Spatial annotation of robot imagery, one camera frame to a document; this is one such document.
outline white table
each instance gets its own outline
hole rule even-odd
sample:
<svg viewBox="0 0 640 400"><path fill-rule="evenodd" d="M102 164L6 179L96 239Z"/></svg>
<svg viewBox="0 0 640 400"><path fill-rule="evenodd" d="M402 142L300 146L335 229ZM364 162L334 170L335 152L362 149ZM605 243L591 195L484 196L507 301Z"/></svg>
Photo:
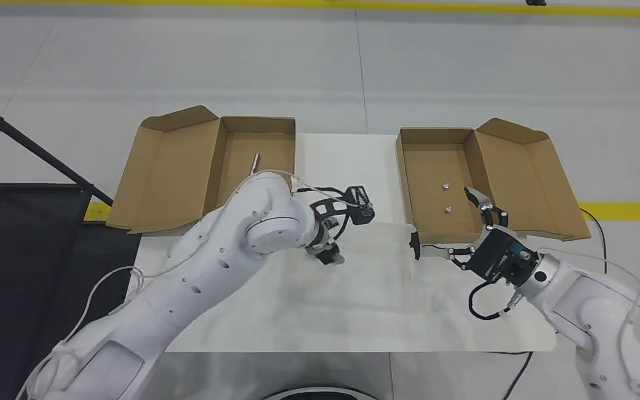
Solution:
<svg viewBox="0 0 640 400"><path fill-rule="evenodd" d="M394 136L298 134L296 174L315 185L364 185L376 223L350 225L340 239L347 259L341 266L322 266L299 250L274 254L247 285L194 321L167 351L554 348L553 329L526 301L509 317L477 320L467 310L467 296L480 278L443 259L412 259ZM145 235L136 265L146 271L158 268L181 234ZM513 294L501 284L485 291L477 295L476 304L486 313L502 308Z"/></svg>

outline cable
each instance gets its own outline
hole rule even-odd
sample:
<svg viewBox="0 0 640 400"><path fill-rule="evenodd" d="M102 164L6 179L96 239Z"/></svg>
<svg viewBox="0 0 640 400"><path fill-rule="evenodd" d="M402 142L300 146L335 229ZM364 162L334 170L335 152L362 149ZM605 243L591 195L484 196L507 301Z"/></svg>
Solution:
<svg viewBox="0 0 640 400"><path fill-rule="evenodd" d="M435 244L421 244L420 247L433 247L434 249L438 250L448 250L445 247L436 246Z"/></svg>
<svg viewBox="0 0 640 400"><path fill-rule="evenodd" d="M229 202L231 201L231 199L233 199L233 197L238 193L238 191L240 190L240 188L242 187L242 185L244 185L249 179L251 178L255 178L258 175L264 174L266 172L271 172L271 173L275 173L275 174L280 174L280 175L287 175L290 176L294 179L296 179L297 181L299 181L301 184L303 184L304 186L307 187L307 189L320 193L323 196L333 199L337 202L343 203L344 205L348 206L348 207L358 207L357 204L351 204L348 203L338 197L334 197L331 196L330 194L326 193L325 191L323 191L322 189L325 188L317 188L315 186L311 186L308 183L306 183L305 181L303 181L299 176L292 174L291 172L287 172L287 171L283 171L283 170L279 170L279 169L263 169L261 171L256 172L255 174L252 175L248 175L246 178L244 178L242 180L242 182L240 182L240 184L238 186L236 186L236 188L233 190L233 192L231 192L231 196L229 196L229 198L227 199L227 201L225 201L224 205L221 207L220 210L220 214L218 215L218 218L216 218L216 220L213 222L213 225L211 225L211 228L209 228L209 231L212 231L213 228L216 226L216 224L218 223L218 221L220 221L222 219L222 214L225 212L225 210L227 209L227 205L229 205ZM174 269L178 268L179 266L181 266L182 264L184 264L186 261L188 261L191 257L193 257L193 255L198 251L198 249L200 249L200 247L202 246L202 244L204 243L204 241L198 243L198 245L196 246L195 249L193 249L193 251L185 256L183 256L182 258L179 258L176 262L174 262L172 265L170 265L168 268L162 270L161 272L158 272L156 274L152 274L152 275L144 275L145 278L158 278L168 272L173 271Z"/></svg>
<svg viewBox="0 0 640 400"><path fill-rule="evenodd" d="M27 392L27 399L28 400L30 400L30 399L41 399L44 396L46 396L47 393L49 393L49 390L51 390L51 386L53 386L53 382L55 380L55 377L58 374L58 368L60 366L60 357L61 356L63 356L63 355L71 356L71 357L75 358L76 361L78 361L78 363L80 363L80 359L74 353L72 353L70 351L66 351L66 350L61 350L61 348L65 344L67 344L69 339L71 339L73 337L73 335L75 335L77 330L80 328L80 325L82 325L82 322L84 321L84 319L87 316L87 313L89 312L89 306L91 305L91 300L93 299L93 295L95 294L96 289L98 289L98 287L102 284L102 282L106 281L113 274L115 274L116 272L125 270L125 269L131 269L132 272L135 271L135 274L136 274L136 277L137 277L137 280L138 280L137 288L138 288L138 291L141 290L142 285L144 283L144 275L142 274L142 271L138 267L127 266L127 267L116 268L113 271L105 274L102 278L100 278L98 283L96 283L93 286L93 289L91 289L91 292L89 292L89 297L87 298L87 303L84 306L84 311L82 312L82 315L80 316L80 319L78 320L76 325L73 327L73 329L71 329L71 332L69 332L69 334L64 339L62 339L51 350L51 352L45 358L43 358L42 361L40 361L38 363L38 365L35 366L35 368L31 371L31 373L29 374L29 376L25 380L24 384L20 388L20 391L18 392L18 395L16 396L16 400L20 400L20 398L24 394L25 390ZM55 363L54 367L53 367L53 373L51 374L51 378L49 379L47 384L44 385L44 389L42 390L42 392L37 392L36 388L35 388L36 378L38 377L38 375L40 375L40 372L42 372L42 369L49 362Z"/></svg>
<svg viewBox="0 0 640 400"><path fill-rule="evenodd" d="M509 352L509 351L486 351L485 353L489 353L489 354L500 354L500 355L505 355L505 356L521 356L523 354L529 354L532 353L531 351L516 351L516 352Z"/></svg>
<svg viewBox="0 0 640 400"><path fill-rule="evenodd" d="M518 375L516 375L516 378L513 380L513 382L511 382L511 385L509 385L509 389L507 389L507 393L504 395L502 400L507 400L509 398L509 396L511 396L511 392L513 392L513 389L518 384L518 381L522 377L522 374L524 374L524 371L529 366L529 362L531 361L531 357L533 357L533 351L529 352L529 355L527 356L527 359L525 360L524 365L522 366L522 368L520 368L520 371L518 372Z"/></svg>
<svg viewBox="0 0 640 400"><path fill-rule="evenodd" d="M585 258L592 258L594 260L607 262L607 263L613 265L614 267L619 268L621 271L624 271L627 275L629 275L631 278L633 278L638 283L638 285L640 285L640 278L638 278L634 273L629 271L627 268L621 266L620 264L614 263L613 261L607 260L606 258L600 258L600 257L592 256L592 255L589 255L589 254L574 253L572 251L553 249L551 247L541 247L541 248L538 249L538 251L543 251L543 252L544 251L547 251L547 252L555 251L555 252L558 252L558 253L570 254L570 255L580 256L580 257L585 257ZM620 326L620 334L618 335L618 349L619 349L621 354L623 353L623 350L622 350L622 332L625 329L631 329L629 327L633 326L631 324L633 323L633 320L636 318L636 314L638 313L638 309L639 308L640 308L640 289L638 289L638 292L636 294L636 299L632 303L631 308L629 308L629 311L627 312L627 315L625 315L624 320L622 321L622 325Z"/></svg>
<svg viewBox="0 0 640 400"><path fill-rule="evenodd" d="M471 314L472 314L474 317L476 317L476 318L478 318L478 319L481 319L481 320L483 320L483 321L491 321L491 320L494 320L494 319L500 318L500 316L501 316L501 315L506 314L506 313L508 313L508 312L509 312L509 310L511 310L509 307L507 307L507 308L503 309L502 311L495 312L495 313L493 313L493 314L491 314L491 315L481 315L481 314L478 314L478 313L476 312L476 310L474 310L474 309L473 309L473 296L474 296L476 293L478 293L481 289L483 289L483 288L485 288L485 287L487 287L487 286L489 286L489 285L493 285L493 283L494 283L494 282L489 282L489 281L487 281L487 282L482 282L481 284L479 284L478 286L476 286L476 287L471 291L471 293L469 293L469 312L471 312Z"/></svg>
<svg viewBox="0 0 640 400"><path fill-rule="evenodd" d="M358 207L355 204L351 204L351 203L348 203L348 202L346 202L346 201L344 201L342 199L333 197L333 196L325 193L323 190L307 184L302 179L300 179L298 176L296 176L296 175L294 175L294 174L292 174L290 172L281 171L281 170L270 170L270 169L269 170L262 170L262 171L259 171L259 172L255 173L255 174L253 174L253 175L247 176L245 179L242 180L242 182L240 182L240 184L232 192L232 195L229 196L227 201L221 207L220 215L218 215L218 218L214 221L214 223L211 226L210 230L212 230L216 226L216 223L221 219L220 217L222 216L222 213L224 213L224 211L226 210L227 205L229 204L231 199L236 195L236 193L242 187L242 185L244 185L247 182L247 180L249 180L250 178L253 178L253 177L257 176L257 175L260 175L260 174L266 173L266 172L272 172L272 173L284 174L284 175L291 176L292 178L298 180L301 184L305 185L309 190L318 192L318 193L322 194L323 196L326 196L326 197L331 198L333 200L336 200L336 201L338 201L340 203L343 203L346 206ZM345 222L343 224L343 228L346 227L346 222L347 221L345 220ZM49 353L42 361L40 361L36 365L36 367L31 371L31 373L29 374L29 376L25 380L24 384L22 385L22 388L18 392L18 395L16 396L16 400L20 400L20 398L22 397L22 395L24 394L25 391L27 392L27 398L28 399L36 399L37 400L37 399L41 399L42 397L44 397L49 392L49 390L51 389L51 386L53 385L53 382L55 380L56 374L58 373L58 368L59 368L60 357L61 356L68 355L68 356L74 357L78 361L79 364L81 363L81 360L79 360L78 357L75 354L73 354L72 352L69 352L69 351L61 350L60 348L63 347L69 341L69 339L71 339L73 337L73 335L76 334L76 332L78 331L78 329L82 325L82 322L86 318L87 313L89 311L89 307L91 305L91 300L93 299L93 295L94 295L96 289L102 284L102 282L107 280L114 273L122 271L122 270L125 270L125 269L130 269L132 271L132 275L134 275L136 277L136 282L137 282L136 283L136 288L134 289L134 291L132 292L131 295L129 295L129 296L127 296L125 298L124 302L120 306L118 306L117 308L115 308L114 310L112 310L109 313L109 315L111 315L111 314L114 314L114 313L118 312L124 306L126 306L128 303L130 303L144 289L144 280L145 280L145 278L157 278L157 277L160 277L160 276L162 276L164 274L167 274L168 272L173 271L174 269L178 268L179 266L184 264L187 260L189 260L191 257L193 257L193 255L197 252L197 250L202 246L203 243L204 243L204 241L198 243L196 248L191 253L179 258L171 266L169 266L169 268L167 268L167 269L165 269L165 270L163 270L163 271L161 271L159 273L145 275L142 272L142 270L140 270L138 267L127 266L127 267L116 268L113 271L111 271L111 272L107 273L106 275L104 275L102 278L100 278L100 280L93 286L93 289L91 289L91 292L89 293L89 297L87 298L87 303L85 305L84 311L82 312L82 315L80 316L80 319L78 320L76 325L73 327L71 332L69 332L69 334L53 348L51 353ZM38 377L40 372L42 372L42 369L49 362L55 363L55 365L53 367L53 374L51 375L51 379L47 382L46 385L44 385L44 390L42 392L36 392L36 388L35 388L36 378Z"/></svg>
<svg viewBox="0 0 640 400"><path fill-rule="evenodd" d="M344 233L344 230L347 229L347 223L349 222L349 214L344 216L344 221L342 221L342 226L336 235L333 237L333 240L338 240L340 236Z"/></svg>
<svg viewBox="0 0 640 400"><path fill-rule="evenodd" d="M338 198L338 197L331 196L330 194L328 194L328 193L326 193L326 192L324 192L324 191L322 191L322 190L320 190L320 189L316 188L315 186L311 186L311 185L309 185L307 182L305 182L305 181L303 181L302 179L300 179L300 177L299 177L299 176L297 176L297 175L295 175L295 174L292 174L291 172L282 171L282 170L280 170L280 169L263 169L263 170L261 170L261 171L259 171L259 172L255 173L255 174L253 174L253 175L249 175L247 178L249 178L249 177L251 177L251 176L255 176L255 175L257 175L257 174L261 174L261 173L263 173L263 172L273 172L273 173L275 173L275 174L284 174L284 175L288 175L288 176L290 176L290 177L292 177L292 178L295 178L298 182L300 182L300 183L301 183L301 184L303 184L304 186L308 187L309 189L313 190L314 192L320 193L321 195L323 195L323 196L325 196L325 197L327 197L327 198L329 198L329 199L333 199L333 200L337 201L338 203L342 203L342 204L344 204L344 205L346 205L346 206L349 206L349 207L359 207L357 204L349 203L349 202L346 202L346 201L344 201L344 200L342 200L342 199L340 199L340 198Z"/></svg>
<svg viewBox="0 0 640 400"><path fill-rule="evenodd" d="M600 222L598 221L598 219L596 217L593 216L593 214L591 214L589 211L585 210L584 208L581 208L580 211L582 211L583 213L587 214L589 217L591 217L591 219L593 220L593 222L596 223L596 225L598 226L598 230L600 231L600 239L602 239L602 257L604 259L607 258L607 240L604 237L604 229L602 229L602 225L600 225ZM605 275L609 272L609 268L607 265L607 262L604 262L604 273Z"/></svg>
<svg viewBox="0 0 640 400"><path fill-rule="evenodd" d="M340 196L344 196L345 195L342 190L336 189L336 188L331 187L331 186L325 186L325 187L319 187L318 186L318 187L316 187L316 189L322 190L323 192L334 192L334 193L339 194ZM300 188L300 189L296 190L294 193L305 193L305 192L313 192L313 189L308 188L308 187L303 187L303 188Z"/></svg>

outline black curtain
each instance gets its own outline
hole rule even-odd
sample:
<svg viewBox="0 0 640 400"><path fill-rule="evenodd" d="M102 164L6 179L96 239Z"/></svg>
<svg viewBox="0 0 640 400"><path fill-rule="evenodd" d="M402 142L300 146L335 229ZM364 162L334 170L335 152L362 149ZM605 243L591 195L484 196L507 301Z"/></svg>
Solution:
<svg viewBox="0 0 640 400"><path fill-rule="evenodd" d="M96 282L135 261L139 235L83 223L90 200L77 185L0 184L0 398L69 333ZM105 281L85 323L119 305L128 282L127 271Z"/></svg>

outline black stand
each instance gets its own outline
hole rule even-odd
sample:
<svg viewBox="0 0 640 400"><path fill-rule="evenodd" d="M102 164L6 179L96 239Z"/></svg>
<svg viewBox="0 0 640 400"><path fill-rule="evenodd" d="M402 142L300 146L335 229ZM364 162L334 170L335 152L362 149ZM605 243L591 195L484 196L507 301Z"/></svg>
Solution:
<svg viewBox="0 0 640 400"><path fill-rule="evenodd" d="M60 171L62 174L64 174L64 176L77 183L78 186L80 186L83 190L93 194L108 206L113 205L113 199L111 197L107 196L100 189L93 186L91 183L89 183L89 181L78 175L74 170L67 167L62 161L58 160L51 153L40 147L40 145L38 145L33 140L29 139L24 133L14 128L2 117L0 117L0 131L6 133L7 136L18 142L25 149L29 150L30 152L38 156L41 160L45 161L53 168Z"/></svg>

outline white cable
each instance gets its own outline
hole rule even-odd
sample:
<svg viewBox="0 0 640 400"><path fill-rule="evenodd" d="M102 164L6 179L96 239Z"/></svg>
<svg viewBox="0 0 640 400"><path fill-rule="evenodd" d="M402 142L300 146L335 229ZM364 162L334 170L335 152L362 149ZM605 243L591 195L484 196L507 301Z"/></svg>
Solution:
<svg viewBox="0 0 640 400"><path fill-rule="evenodd" d="M574 255L574 256L580 256L580 257L585 257L585 258L592 258L594 260L598 260L598 261L602 261L602 262L606 262L609 263L611 265L613 265L614 267L619 268L621 271L624 271L627 275L629 275L630 277L632 277L639 285L640 285L640 278L638 278L634 273L632 273L631 271L629 271L627 268L616 264L612 261L609 261L605 258L602 257L597 257L597 256L592 256L589 254L581 254L581 253L574 253L572 251L566 251L566 250L559 250L559 249L554 249L551 247L541 247L538 249L538 251L555 251L558 253L564 253L564 254L570 254L570 255ZM625 329L628 329L629 327L631 327L632 325L630 325L629 323L632 323L633 320L636 318L636 316L634 314L637 314L638 312L638 308L640 308L640 289L638 289L638 292L636 294L636 299L633 302L633 304L631 305L631 308L629 309L629 311L627 312L627 315L625 315L624 317L624 321L622 321L622 326L620 327L620 331L618 334L618 349L620 350L620 354L623 354L623 350L622 350L622 333L624 332ZM627 374L629 374L629 377L631 378L631 374L630 371L627 370Z"/></svg>
<svg viewBox="0 0 640 400"><path fill-rule="evenodd" d="M233 190L233 192L231 192L231 196L229 196L229 198L227 199L227 201L224 203L224 205L221 207L222 209L220 210L220 214L218 215L218 218L213 222L213 225L211 226L211 228L209 229L209 231L212 231L213 228L216 226L216 224L218 223L218 221L222 218L222 214L224 213L224 211L227 208L227 205L229 204L229 202L231 201L231 199L236 195L236 193L238 192L238 190L240 190L240 188L242 187L242 185L244 185L249 179L254 178L260 174L263 174L265 172L271 172L271 173L275 173L275 174L280 174L280 175L288 175L294 179L296 179L298 182L300 182L301 184L303 184L304 186L308 187L309 189L313 190L314 192L318 192L321 195L335 200L339 203L342 203L344 205L346 205L347 207L359 207L357 204L352 204L349 202L346 202L342 199L339 199L337 197L331 196L330 194L318 189L315 186L311 186L308 183L306 183L305 181L303 181L299 176L292 174L291 172L287 172L287 171L283 171L280 169L263 169L261 171L256 172L255 174L252 175L248 175L246 178L244 178L242 180L242 182L240 182L240 184L238 186L236 186L236 188ZM151 274L151 275L144 275L145 278L158 278L168 272L173 271L174 269L178 268L179 266L181 266L182 264L184 264L187 260L189 260L195 253L196 251L198 251L198 249L200 248L200 246L202 246L204 242L200 242L198 243L198 246L196 246L196 248L189 254L187 254L186 256L183 256L182 258L179 258L178 261L174 262L173 264L171 264L168 268L162 270L161 272L155 273L155 274Z"/></svg>
<svg viewBox="0 0 640 400"><path fill-rule="evenodd" d="M308 183L303 181L299 176L297 176L295 174L292 174L291 172L287 172L287 171L283 171L283 170L279 170L279 169L263 169L262 171L260 171L258 173L262 173L262 172L273 172L273 173L276 173L276 174L288 175L288 176L290 176L292 178L295 178L295 180L297 180L298 182L302 183L304 186L308 187L309 189L313 190L314 192L320 193L321 195L323 195L323 196L325 196L325 197L327 197L329 199L335 200L338 203L342 203L342 204L344 204L344 205L346 205L348 207L359 207L357 204L346 202L346 201L344 201L344 200L342 200L342 199L340 199L338 197L332 196L329 193L318 189L315 186L309 185Z"/></svg>
<svg viewBox="0 0 640 400"><path fill-rule="evenodd" d="M60 357L61 356L63 356L63 355L71 356L71 357L75 358L76 361L78 361L78 363L80 363L80 359L78 359L78 357L74 353L72 353L70 351L57 350L57 349L59 349L60 347L63 347L69 341L69 339L71 339L73 337L73 335L76 333L78 328L80 328L80 325L82 325L82 322L86 318L87 312L89 311L89 306L91 305L91 300L93 299L93 295L96 292L96 289L98 289L98 287L102 284L102 282L107 280L111 275L115 274L116 272L125 270L125 269L132 270L132 272L135 272L135 275L138 277L138 284L137 284L136 292L139 292L142 289L142 286L144 284L144 275L142 274L142 271L138 267L127 266L127 267L116 268L113 271L105 274L102 278L100 278L98 283L96 283L93 286L93 289L91 289L91 292L89 293L89 297L87 298L87 303L84 306L84 311L82 312L82 315L80 316L80 319L78 320L76 325L73 327L71 332L69 332L67 337L62 339L53 348L51 353L49 353L45 358L43 358L42 361L40 361L38 363L38 365L36 365L36 367L31 371L31 373L29 374L29 376L25 380L24 384L20 388L20 391L18 392L18 395L16 396L16 400L20 400L20 398L24 394L25 390L27 392L27 400L31 400L31 399L38 400L38 399L42 399L44 396L46 396L47 393L49 393L49 390L51 390L51 386L53 386L53 382L55 380L55 377L58 374L58 368L60 366ZM51 374L51 379L49 379L47 384L44 385L44 390L41 393L36 393L36 388L35 388L36 378L38 377L38 375L40 375L40 372L42 372L42 369L45 367L45 365L47 365L48 362L55 363L54 367L53 367L53 373Z"/></svg>
<svg viewBox="0 0 640 400"><path fill-rule="evenodd" d="M218 218L214 221L213 225L211 226L210 230L213 230L213 228L216 226L216 223L221 219L222 214L224 213L224 211L226 210L227 205L229 204L229 202L231 201L231 199L236 195L236 193L238 192L238 190L242 187L242 185L244 185L247 180L249 180L252 177L255 177L257 175L260 175L262 173L265 172L272 172L272 173L277 173L277 174L284 174L284 175L288 175L291 176L292 178L298 180L300 183L302 183L303 185L305 185L306 187L310 188L311 190L318 192L320 194L322 194L323 196L326 196L330 199L333 199L335 201L338 201L340 203L345 204L346 206L351 206L351 207L358 207L358 205L356 204L351 204L348 203L342 199L339 199L337 197L333 197L331 195L329 195L326 192L323 192L322 190L309 185L308 183L304 182L302 179L300 179L298 176L287 172L287 171L283 171L283 170L277 170L277 169L265 169L262 171L259 171L253 175L249 175L247 176L245 179L242 180L242 182L240 182L240 184L233 190L233 192L231 193L231 196L229 196L229 198L227 199L227 201L224 203L224 205L222 206L222 209L220 210L220 214L218 215ZM127 266L127 267L120 267L120 268L116 268L113 271L109 272L108 274L104 275L102 278L100 278L100 280L98 281L98 283L96 283L93 286L93 289L91 289L91 292L89 293L89 297L87 298L87 303L84 307L84 311L82 312L82 316L80 317L80 319L78 320L78 322L76 323L76 325L73 327L73 329L71 330L71 332L69 332L69 334L67 335L67 337L65 337L60 343L58 343L58 345L56 345L56 347L51 351L51 353L49 353L42 361L40 361L40 363L38 363L38 365L36 365L36 367L33 369L33 371L31 371L31 373L29 374L29 376L27 377L27 380L24 382L24 384L22 385L22 388L20 389L20 392L18 392L18 395L16 396L16 400L20 400L20 397L24 394L25 390L27 391L27 399L41 399L43 398L51 389L51 386L53 385L53 382L55 380L55 377L58 373L58 368L60 365L60 357L62 355L69 355L71 357L74 357L77 359L78 362L80 362L80 360L78 359L78 357L73 354L72 352L69 351L65 351L65 350L56 350L56 348L59 348L61 346L64 346L69 339L71 339L73 337L73 335L75 335L76 331L80 328L80 325L82 325L82 322L84 321L84 319L87 316L87 313L89 311L89 306L91 305L91 300L93 299L93 295L96 291L96 289L102 284L102 282L104 282L105 280L107 280L110 276L112 276L114 273L125 270L125 269L131 269L131 273L132 275L134 275L136 277L136 289L133 291L133 293L129 296L127 296L124 300L124 302L116 307L114 310L112 310L109 315L114 314L116 312L118 312L119 310L121 310L124 306L126 306L127 304L129 304L143 289L144 289L144 279L145 278L157 278L159 276L162 276L170 271L173 271L174 269L178 268L179 266L181 266L182 264L184 264L187 260L189 260L191 257L193 257L193 255L198 251L198 249L202 246L203 242L200 242L198 244L198 246L196 246L196 248L189 253L186 256L183 256L181 258L178 259L178 261L174 262L169 268L165 269L164 271L161 271L159 273L156 274L151 274L151 275L145 275L138 267L134 267L134 266ZM55 366L53 367L53 374L51 379L49 380L49 382L47 382L47 385L45 386L45 389L43 391L43 393L35 393L35 383L36 383L36 378L38 377L38 375L40 374L40 372L42 371L42 369L44 368L45 365L47 365L48 362L54 362Z"/></svg>

